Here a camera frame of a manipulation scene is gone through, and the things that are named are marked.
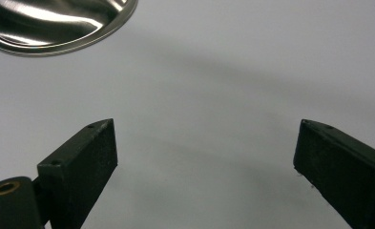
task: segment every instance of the shiny metal bowl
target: shiny metal bowl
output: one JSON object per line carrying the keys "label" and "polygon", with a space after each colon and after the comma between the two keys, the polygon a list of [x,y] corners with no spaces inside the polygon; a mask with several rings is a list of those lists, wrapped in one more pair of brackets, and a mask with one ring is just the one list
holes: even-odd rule
{"label": "shiny metal bowl", "polygon": [[82,49],[119,29],[137,0],[0,0],[0,50],[45,56]]}

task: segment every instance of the metal bowl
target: metal bowl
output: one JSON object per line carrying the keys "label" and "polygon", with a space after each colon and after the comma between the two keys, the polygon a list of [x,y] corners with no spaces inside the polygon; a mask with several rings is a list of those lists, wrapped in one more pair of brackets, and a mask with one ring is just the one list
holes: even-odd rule
{"label": "metal bowl", "polygon": [[45,56],[82,49],[118,30],[137,0],[0,0],[0,50]]}

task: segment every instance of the white surface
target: white surface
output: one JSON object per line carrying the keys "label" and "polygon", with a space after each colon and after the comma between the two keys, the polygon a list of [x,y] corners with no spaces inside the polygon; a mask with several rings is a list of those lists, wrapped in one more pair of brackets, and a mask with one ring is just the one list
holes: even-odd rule
{"label": "white surface", "polygon": [[292,159],[302,118],[375,148],[375,0],[140,1],[85,50],[0,53],[0,180],[107,117],[84,228],[349,228]]}

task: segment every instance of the screw hole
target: screw hole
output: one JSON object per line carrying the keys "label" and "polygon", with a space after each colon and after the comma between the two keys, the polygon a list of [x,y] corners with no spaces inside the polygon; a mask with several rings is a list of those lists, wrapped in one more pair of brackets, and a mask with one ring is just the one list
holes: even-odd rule
{"label": "screw hole", "polygon": [[61,163],[62,163],[62,160],[59,160],[59,159],[51,161],[51,165],[60,165]]}
{"label": "screw hole", "polygon": [[20,187],[20,182],[12,181],[0,185],[0,196],[14,192]]}

